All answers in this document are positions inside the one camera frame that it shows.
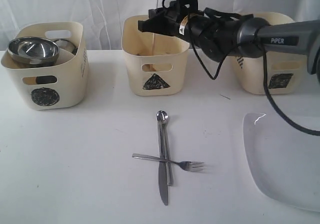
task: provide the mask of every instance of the black circle drawing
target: black circle drawing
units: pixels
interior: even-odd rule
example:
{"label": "black circle drawing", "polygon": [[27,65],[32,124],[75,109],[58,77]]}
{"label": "black circle drawing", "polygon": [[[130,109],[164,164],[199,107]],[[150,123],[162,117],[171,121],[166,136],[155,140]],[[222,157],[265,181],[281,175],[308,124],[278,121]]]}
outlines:
{"label": "black circle drawing", "polygon": [[46,87],[34,89],[31,92],[31,98],[35,104],[42,107],[52,106],[60,100],[58,92]]}

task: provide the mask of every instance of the white backdrop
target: white backdrop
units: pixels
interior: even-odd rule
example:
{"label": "white backdrop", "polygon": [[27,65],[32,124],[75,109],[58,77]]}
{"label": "white backdrop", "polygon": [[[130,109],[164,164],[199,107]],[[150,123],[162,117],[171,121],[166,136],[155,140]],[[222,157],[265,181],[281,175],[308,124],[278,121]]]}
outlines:
{"label": "white backdrop", "polygon": [[[120,49],[124,20],[146,15],[156,0],[0,0],[0,50],[19,30],[35,23],[76,21],[84,25],[89,50]],[[320,0],[199,0],[199,9],[270,11],[296,21],[320,19]]]}

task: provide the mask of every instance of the basket handle hole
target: basket handle hole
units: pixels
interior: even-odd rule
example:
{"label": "basket handle hole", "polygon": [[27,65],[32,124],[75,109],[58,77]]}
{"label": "basket handle hole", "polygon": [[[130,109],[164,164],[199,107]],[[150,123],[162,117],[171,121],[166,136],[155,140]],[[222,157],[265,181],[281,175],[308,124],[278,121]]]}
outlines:
{"label": "basket handle hole", "polygon": [[58,79],[53,75],[24,77],[22,82],[26,85],[43,85],[56,83]]}
{"label": "basket handle hole", "polygon": [[66,39],[71,37],[71,31],[69,30],[47,30],[45,37],[48,39]]}
{"label": "basket handle hole", "polygon": [[144,64],[142,66],[142,71],[146,73],[154,73],[154,72],[169,72],[173,68],[170,63],[161,63],[161,64]]}

